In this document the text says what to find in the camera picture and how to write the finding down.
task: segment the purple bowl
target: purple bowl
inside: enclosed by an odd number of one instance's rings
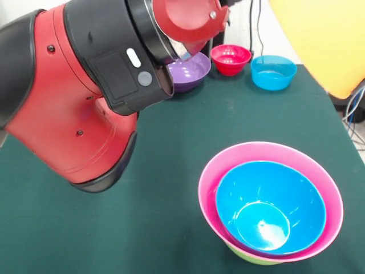
[[[203,81],[212,64],[207,56],[198,53],[187,61],[178,60],[168,67],[173,78],[175,92],[187,92]]]

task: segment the green tablecloth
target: green tablecloth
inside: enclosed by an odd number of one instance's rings
[[[0,153],[0,273],[365,273],[365,166],[303,67],[290,88],[272,93],[252,84],[248,68],[234,78],[212,69],[194,92],[145,110],[139,122],[126,173],[98,195],[73,189],[14,138],[7,141]],[[224,148],[252,140],[297,148],[337,182],[344,225],[322,254],[249,264],[204,220],[202,169]]]

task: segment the cable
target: cable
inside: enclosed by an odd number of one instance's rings
[[[352,110],[350,111],[350,107],[352,105],[352,102],[355,100],[355,98],[360,94],[359,100],[357,102],[357,104],[355,105],[355,107],[352,108]],[[361,100],[363,99],[365,94],[365,87],[363,87],[362,89],[359,89],[358,92],[356,92],[350,99],[350,101],[347,104],[347,108],[346,108],[346,112],[345,112],[345,116],[343,118],[343,121],[347,121],[347,119],[355,112],[355,110],[358,108],[358,106],[360,105]]]
[[[356,140],[352,140],[354,143],[356,143],[356,144],[361,144],[361,145],[363,145],[363,146],[365,146],[365,140],[363,139],[363,137],[360,135],[360,134],[358,134],[357,132],[356,132],[356,130],[354,130],[353,131],[353,134],[361,141],[361,142],[359,142],[359,141],[356,141]]]
[[[260,29],[259,29],[259,24],[260,24],[260,19],[261,19],[261,5],[262,5],[262,0],[259,0],[258,18],[257,18],[257,35],[258,35],[258,39],[261,43],[261,56],[262,56],[263,55],[263,43],[261,40]]]
[[[354,106],[356,106],[356,104],[357,104],[357,102],[358,102],[358,99],[359,99],[359,94],[358,94],[358,95],[356,96],[356,98],[355,98]],[[354,120],[354,114],[355,114],[355,113],[351,114],[351,116],[350,116],[350,121],[348,121],[348,122],[349,122],[349,126],[348,126],[348,129],[347,129],[347,132],[350,132],[351,124],[352,124],[352,121]],[[356,123],[354,123],[354,130],[352,131],[352,136],[351,136],[351,138],[354,136],[355,125],[356,125]]]
[[[252,46],[253,46],[253,37],[252,37],[252,11],[253,11],[253,0],[251,0],[250,4],[250,51],[252,52]]]

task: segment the lamp shade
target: lamp shade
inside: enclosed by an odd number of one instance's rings
[[[365,78],[364,0],[270,0],[303,64],[331,95],[347,98]]]

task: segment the light blue bowl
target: light blue bowl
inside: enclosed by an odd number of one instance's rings
[[[253,82],[269,91],[287,88],[297,70],[297,66],[291,60],[276,55],[260,56],[251,62]]]
[[[311,181],[273,162],[250,162],[229,171],[218,187],[216,206],[234,238],[274,256],[308,248],[326,224],[325,204]]]

